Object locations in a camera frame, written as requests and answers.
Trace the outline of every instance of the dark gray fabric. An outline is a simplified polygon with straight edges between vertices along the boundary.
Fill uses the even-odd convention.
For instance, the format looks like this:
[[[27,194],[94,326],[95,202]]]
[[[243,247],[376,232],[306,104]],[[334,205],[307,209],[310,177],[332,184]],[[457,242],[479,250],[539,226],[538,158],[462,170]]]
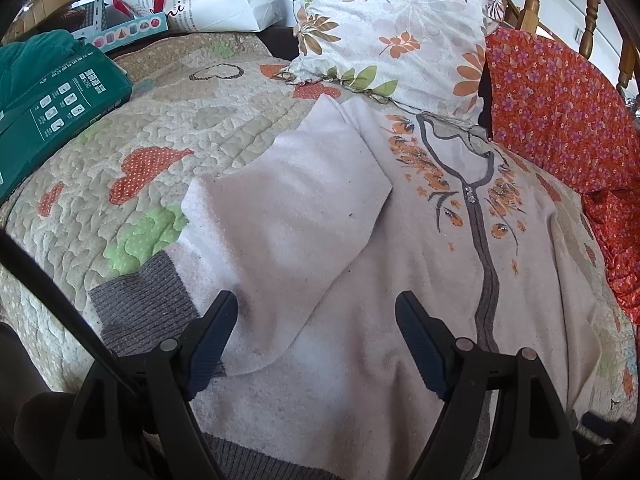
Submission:
[[[102,341],[120,356],[147,352],[199,317],[164,251],[138,272],[95,287],[89,296],[102,321]]]
[[[323,469],[278,460],[209,433],[204,433],[204,440],[226,480],[342,480]]]

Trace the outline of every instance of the white wall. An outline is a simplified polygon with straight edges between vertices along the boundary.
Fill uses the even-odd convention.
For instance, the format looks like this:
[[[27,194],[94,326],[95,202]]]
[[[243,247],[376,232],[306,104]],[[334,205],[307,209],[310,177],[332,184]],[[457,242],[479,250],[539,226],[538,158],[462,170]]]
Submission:
[[[524,5],[524,0],[513,0],[513,2],[519,7]],[[584,0],[582,8],[586,9],[586,0]],[[600,13],[606,15],[608,12],[604,3],[600,4]],[[569,47],[576,51],[579,49],[580,43],[575,40],[575,33],[578,28],[584,30],[584,12],[578,10],[576,4],[569,0],[540,0],[540,21],[557,34]],[[608,27],[607,34],[610,43],[615,46],[622,44],[622,39],[617,30],[612,31]],[[620,53],[609,42],[607,42],[600,30],[596,28],[593,38],[593,52],[589,61],[598,67],[615,86],[620,74],[618,69]],[[628,92],[634,96],[638,94],[638,86],[635,80],[631,80],[629,83]]]

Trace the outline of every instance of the wooden spindle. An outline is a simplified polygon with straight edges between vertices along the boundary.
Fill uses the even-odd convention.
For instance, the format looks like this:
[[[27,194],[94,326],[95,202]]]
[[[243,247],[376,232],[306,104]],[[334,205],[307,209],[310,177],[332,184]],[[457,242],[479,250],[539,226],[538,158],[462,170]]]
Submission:
[[[580,40],[580,54],[586,59],[591,57],[591,52],[593,51],[593,33],[596,30],[599,6],[600,0],[587,0],[587,15],[584,18],[585,28]]]
[[[618,66],[620,76],[618,77],[618,84],[616,85],[616,90],[622,97],[625,95],[623,89],[629,85],[629,80],[633,75],[635,65],[636,50],[631,40],[625,35],[622,37],[622,54],[620,55],[620,65]]]
[[[527,32],[536,33],[540,18],[540,0],[525,0],[524,8],[520,12],[517,28]]]

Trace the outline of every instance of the orange heart pattern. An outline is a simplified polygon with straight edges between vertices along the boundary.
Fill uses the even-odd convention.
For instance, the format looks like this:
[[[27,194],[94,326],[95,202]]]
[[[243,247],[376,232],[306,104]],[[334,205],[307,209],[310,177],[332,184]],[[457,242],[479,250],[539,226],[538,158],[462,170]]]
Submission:
[[[337,88],[324,86],[322,83],[306,83],[303,85],[296,85],[296,89],[293,91],[293,98],[318,99],[322,94],[327,94],[329,97],[333,97],[334,99],[340,97],[340,91]]]
[[[122,171],[125,176],[116,180],[109,190],[109,202],[113,205],[124,204],[174,162],[191,154],[193,154],[191,150],[179,152],[159,146],[134,150],[127,155],[122,163]]]
[[[273,79],[273,76],[275,76],[284,67],[287,67],[289,65],[259,65],[259,66],[260,66],[260,72],[262,72],[263,76],[268,77],[269,79]]]
[[[40,197],[40,203],[38,204],[38,213],[40,216],[49,216],[51,214],[51,208],[58,201],[60,193],[65,188],[62,182],[56,182],[51,188],[51,191],[44,193]]]

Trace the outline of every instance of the bed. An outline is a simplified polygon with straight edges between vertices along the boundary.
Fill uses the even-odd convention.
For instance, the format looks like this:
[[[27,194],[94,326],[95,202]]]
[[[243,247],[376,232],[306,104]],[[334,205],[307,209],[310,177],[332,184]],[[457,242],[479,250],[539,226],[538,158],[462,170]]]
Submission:
[[[537,0],[512,8],[516,28],[537,27]],[[96,332],[88,291],[138,270],[175,241],[189,182],[251,163],[315,100],[351,94],[331,82],[289,86],[274,78],[287,61],[253,34],[167,38],[116,62],[134,83],[132,99],[90,126],[35,171],[0,207],[0,224],[53,277]],[[389,114],[392,104],[372,106]],[[606,261],[582,211],[582,197],[518,159],[545,182],[572,256],[598,301],[602,345],[591,409],[633,420],[638,402],[636,333],[607,284]],[[56,319],[0,269],[0,319],[14,327],[49,386],[77,391],[90,357]]]

